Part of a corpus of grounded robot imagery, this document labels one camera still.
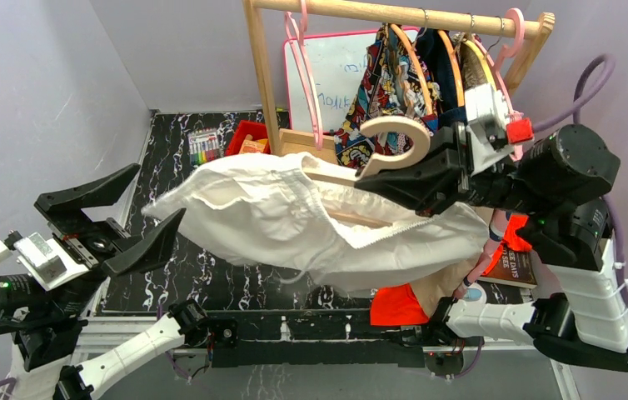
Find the white shorts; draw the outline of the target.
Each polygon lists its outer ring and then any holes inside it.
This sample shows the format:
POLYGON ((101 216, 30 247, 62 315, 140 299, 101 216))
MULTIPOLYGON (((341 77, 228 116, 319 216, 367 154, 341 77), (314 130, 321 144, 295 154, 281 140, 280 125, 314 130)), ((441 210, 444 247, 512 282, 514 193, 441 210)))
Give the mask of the white shorts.
POLYGON ((409 283, 477 258, 486 244, 486 222, 463 203, 420 217, 374 193, 314 180, 307 169, 353 175, 306 152, 223 157, 142 213, 163 220, 183 210, 180 234, 218 258, 296 269, 345 291, 409 283))

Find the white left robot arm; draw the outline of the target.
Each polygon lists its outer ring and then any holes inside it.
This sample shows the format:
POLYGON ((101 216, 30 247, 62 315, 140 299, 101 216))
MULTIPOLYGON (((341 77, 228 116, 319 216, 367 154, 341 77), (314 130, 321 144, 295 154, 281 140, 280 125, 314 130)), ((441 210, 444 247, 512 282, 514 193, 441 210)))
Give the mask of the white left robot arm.
POLYGON ((84 313, 109 278, 147 273, 169 261, 185 215, 179 209, 148 235, 128 234, 115 220, 95 222, 89 208, 112 206, 139 172, 132 163, 69 189, 45 192, 35 208, 50 237, 12 231, 0 239, 0 263, 15 257, 24 272, 0 276, 0 335, 12 339, 12 362, 0 399, 98 399, 154 358, 210 337, 194 301, 171 305, 151 326, 105 353, 73 361, 84 313))

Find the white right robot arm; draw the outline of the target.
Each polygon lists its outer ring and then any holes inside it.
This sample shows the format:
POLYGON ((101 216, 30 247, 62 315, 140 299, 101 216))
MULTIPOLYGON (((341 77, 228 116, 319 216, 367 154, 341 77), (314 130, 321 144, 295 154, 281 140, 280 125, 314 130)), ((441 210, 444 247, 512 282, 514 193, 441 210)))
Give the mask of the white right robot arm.
POLYGON ((612 221, 604 196, 620 159, 603 139, 574 123, 533 144, 518 163, 482 172, 469 135, 444 127, 417 164, 361 177, 356 188, 433 217, 457 204, 527 216, 519 236, 556 276, 561 290, 522 304, 443 297, 430 321, 388 331, 405 347, 489 337, 530 344, 557 362, 628 372, 628 302, 607 257, 612 221))

